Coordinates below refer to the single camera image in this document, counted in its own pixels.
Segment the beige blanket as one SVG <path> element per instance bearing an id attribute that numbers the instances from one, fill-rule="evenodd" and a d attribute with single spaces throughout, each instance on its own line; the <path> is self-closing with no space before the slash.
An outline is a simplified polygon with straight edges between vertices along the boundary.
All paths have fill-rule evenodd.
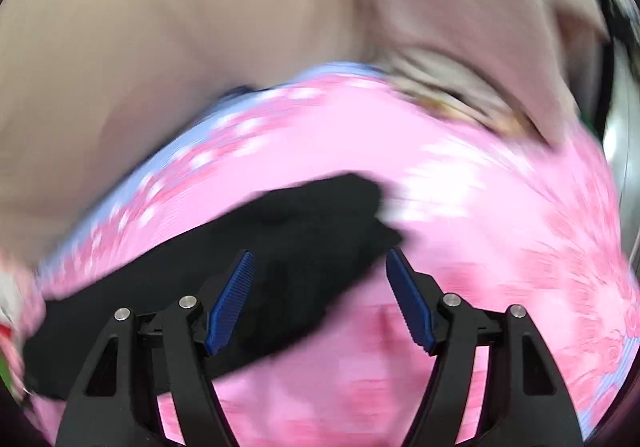
<path id="1" fill-rule="evenodd" d="M 1 0 L 1 246 L 39 261 L 209 100 L 332 61 L 480 80 L 549 144 L 603 40 L 596 0 Z"/>

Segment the black pants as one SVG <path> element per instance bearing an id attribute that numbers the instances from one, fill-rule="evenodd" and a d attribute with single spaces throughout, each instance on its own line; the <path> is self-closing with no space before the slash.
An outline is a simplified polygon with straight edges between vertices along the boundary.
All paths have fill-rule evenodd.
<path id="1" fill-rule="evenodd" d="M 268 191 L 49 301 L 23 349 L 28 388 L 64 401 L 118 308 L 151 314 L 186 295 L 203 307 L 195 337 L 209 378 L 288 349 L 401 244 L 378 217 L 382 198 L 356 174 Z"/>

